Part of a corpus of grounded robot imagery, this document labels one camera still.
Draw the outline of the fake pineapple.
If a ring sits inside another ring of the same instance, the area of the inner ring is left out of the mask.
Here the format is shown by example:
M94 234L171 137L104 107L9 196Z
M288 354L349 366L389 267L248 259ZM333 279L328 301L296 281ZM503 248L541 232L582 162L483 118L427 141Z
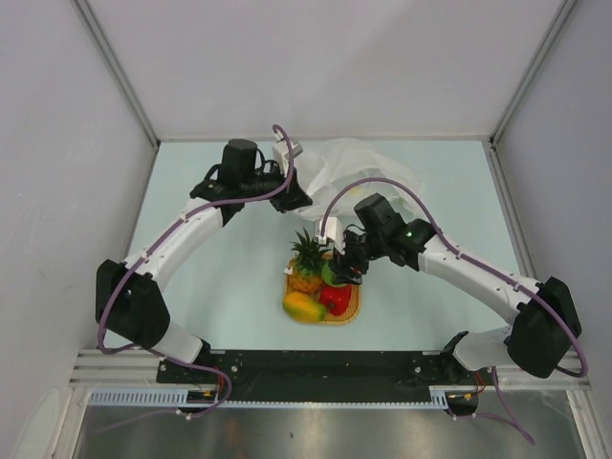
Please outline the fake pineapple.
M323 283L321 273L329 250L306 229L295 234L297 239L292 243L294 256L289 265L288 283L294 291L311 295Z

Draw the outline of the fake green lime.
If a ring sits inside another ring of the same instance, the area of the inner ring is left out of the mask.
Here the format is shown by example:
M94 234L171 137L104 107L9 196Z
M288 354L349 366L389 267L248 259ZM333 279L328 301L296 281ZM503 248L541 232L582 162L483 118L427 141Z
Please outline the fake green lime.
M335 273L332 271L332 269L330 268L329 262L326 261L322 268L321 268L321 274L320 274L323 282L329 286L332 287L336 287L337 283L336 283L336 275Z

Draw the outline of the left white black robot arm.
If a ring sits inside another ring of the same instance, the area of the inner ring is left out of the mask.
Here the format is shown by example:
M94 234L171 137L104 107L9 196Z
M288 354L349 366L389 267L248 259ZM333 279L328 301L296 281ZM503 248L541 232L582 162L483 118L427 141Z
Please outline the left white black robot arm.
M210 346L172 321L164 289L192 253L247 203L268 201L281 213L311 205L297 178L295 159L302 151L283 133L270 159L255 142L228 141L221 162L190 191L179 215L151 244L121 262L101 263L95 311L99 350L112 353L104 340L113 332L126 339L128 348L177 361L189 381L204 380L211 370Z

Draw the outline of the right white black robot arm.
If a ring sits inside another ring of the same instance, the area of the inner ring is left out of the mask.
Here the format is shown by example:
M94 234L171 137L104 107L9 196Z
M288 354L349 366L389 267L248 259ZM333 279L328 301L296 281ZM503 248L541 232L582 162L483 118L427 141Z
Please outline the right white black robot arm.
M487 332L464 331L443 350L441 371L451 383L464 383L476 370L515 364L528 374L547 379L581 333L568 286L555 277L541 282L501 271L462 251L432 223L406 222L381 194L354 207L362 224L355 233L337 219L318 225L321 243L332 243L330 265L336 283L359 285L370 262L386 258L446 281L488 306L505 324Z

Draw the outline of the white plastic bag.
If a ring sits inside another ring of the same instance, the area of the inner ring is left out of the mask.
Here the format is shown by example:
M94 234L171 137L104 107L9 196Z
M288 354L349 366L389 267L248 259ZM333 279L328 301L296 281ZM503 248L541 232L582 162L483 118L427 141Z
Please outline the white plastic bag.
M325 142L308 143L295 160L300 187L313 203L295 211L300 218L310 221L320 219L331 201L347 186L371 177L393 180L419 195L423 181L406 164L384 156L373 144L354 138L340 138ZM380 193L395 208L419 215L420 208L401 189L381 182L369 182L350 189L335 204L331 214L348 218L354 215L353 207L373 193Z

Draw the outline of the fake mango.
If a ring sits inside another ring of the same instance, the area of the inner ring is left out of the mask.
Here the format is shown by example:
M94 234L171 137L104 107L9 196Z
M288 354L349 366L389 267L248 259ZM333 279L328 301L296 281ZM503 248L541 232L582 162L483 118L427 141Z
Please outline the fake mango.
M326 308L321 303L301 292L286 294L282 306L289 317L305 323L321 322L327 314Z

